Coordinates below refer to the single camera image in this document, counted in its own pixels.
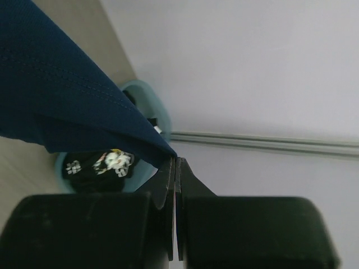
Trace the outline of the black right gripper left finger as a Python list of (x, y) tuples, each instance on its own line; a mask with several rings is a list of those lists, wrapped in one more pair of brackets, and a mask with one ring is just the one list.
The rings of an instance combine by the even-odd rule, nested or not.
[(168, 268), (174, 160), (132, 193), (28, 196), (1, 233), (2, 268)]

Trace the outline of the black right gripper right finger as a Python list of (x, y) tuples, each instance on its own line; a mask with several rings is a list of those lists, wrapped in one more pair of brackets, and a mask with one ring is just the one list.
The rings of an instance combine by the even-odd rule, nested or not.
[(318, 208), (303, 197), (219, 196), (176, 160), (178, 258), (185, 268), (339, 268)]

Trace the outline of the navy blue t shirt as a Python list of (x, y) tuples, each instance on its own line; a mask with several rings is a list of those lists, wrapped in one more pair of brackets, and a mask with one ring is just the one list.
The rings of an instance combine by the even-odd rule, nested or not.
[(176, 155), (32, 1), (1, 2), (1, 136), (51, 153), (120, 149), (157, 168)]

